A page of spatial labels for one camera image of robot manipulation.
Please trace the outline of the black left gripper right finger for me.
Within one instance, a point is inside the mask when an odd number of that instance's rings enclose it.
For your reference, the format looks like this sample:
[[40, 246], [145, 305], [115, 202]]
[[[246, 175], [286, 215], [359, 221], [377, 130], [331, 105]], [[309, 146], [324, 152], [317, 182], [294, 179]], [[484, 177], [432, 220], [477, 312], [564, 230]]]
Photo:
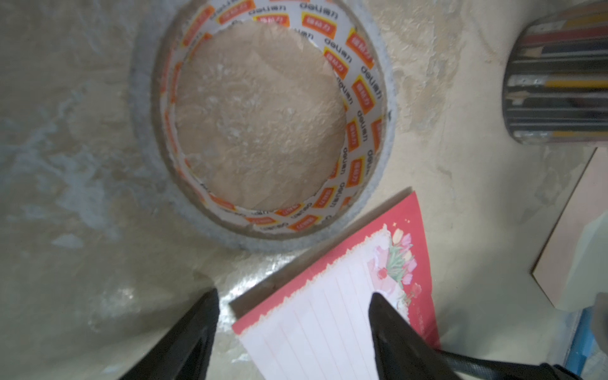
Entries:
[[368, 317], [380, 379], [460, 379], [464, 375], [427, 345], [381, 294], [372, 295]]

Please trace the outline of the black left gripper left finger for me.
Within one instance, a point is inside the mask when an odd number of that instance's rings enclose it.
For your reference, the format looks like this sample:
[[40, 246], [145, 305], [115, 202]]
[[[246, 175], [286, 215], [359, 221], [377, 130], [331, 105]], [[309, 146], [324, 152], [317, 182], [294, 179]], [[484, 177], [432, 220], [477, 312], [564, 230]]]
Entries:
[[219, 320], [219, 294], [207, 291], [192, 308], [120, 378], [205, 379]]

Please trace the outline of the pink lined letter paper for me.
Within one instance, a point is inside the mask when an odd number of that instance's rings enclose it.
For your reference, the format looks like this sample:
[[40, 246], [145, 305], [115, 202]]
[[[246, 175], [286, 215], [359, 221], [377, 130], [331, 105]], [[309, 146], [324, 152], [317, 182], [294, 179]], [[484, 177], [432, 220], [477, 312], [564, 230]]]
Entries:
[[330, 250], [239, 318], [233, 331], [266, 379], [375, 379], [368, 317], [373, 294], [439, 346], [416, 195]]

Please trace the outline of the pink paper envelope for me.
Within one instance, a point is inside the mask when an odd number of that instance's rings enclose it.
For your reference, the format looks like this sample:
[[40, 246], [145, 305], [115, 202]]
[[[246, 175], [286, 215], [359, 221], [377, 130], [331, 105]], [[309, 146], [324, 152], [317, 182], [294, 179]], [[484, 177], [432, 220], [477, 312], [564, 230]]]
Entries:
[[558, 310], [590, 307], [607, 292], [607, 149], [588, 163], [549, 241], [533, 277]]

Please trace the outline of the highlighter marker pack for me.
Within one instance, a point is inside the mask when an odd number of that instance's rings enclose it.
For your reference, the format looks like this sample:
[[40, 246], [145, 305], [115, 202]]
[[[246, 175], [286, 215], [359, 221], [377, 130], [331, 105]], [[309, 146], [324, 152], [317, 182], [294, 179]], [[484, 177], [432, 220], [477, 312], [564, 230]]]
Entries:
[[582, 379], [607, 379], [607, 354], [592, 332], [593, 307], [569, 313], [557, 328], [548, 361]]

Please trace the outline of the pencil holder cup with pencils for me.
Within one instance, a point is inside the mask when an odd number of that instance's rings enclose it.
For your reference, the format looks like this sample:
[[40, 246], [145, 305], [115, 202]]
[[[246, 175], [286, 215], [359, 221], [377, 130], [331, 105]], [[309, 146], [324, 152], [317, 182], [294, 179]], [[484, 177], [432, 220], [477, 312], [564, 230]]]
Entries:
[[520, 33], [505, 69], [503, 120], [521, 144], [607, 141], [607, 3], [588, 1]]

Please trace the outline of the clear tape roll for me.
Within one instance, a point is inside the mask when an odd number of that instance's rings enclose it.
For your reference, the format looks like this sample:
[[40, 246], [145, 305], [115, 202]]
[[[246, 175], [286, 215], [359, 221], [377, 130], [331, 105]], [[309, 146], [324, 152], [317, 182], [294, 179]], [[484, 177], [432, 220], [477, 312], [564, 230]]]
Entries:
[[303, 250], [364, 208], [397, 97], [361, 1], [153, 1], [131, 59], [142, 155], [199, 232]]

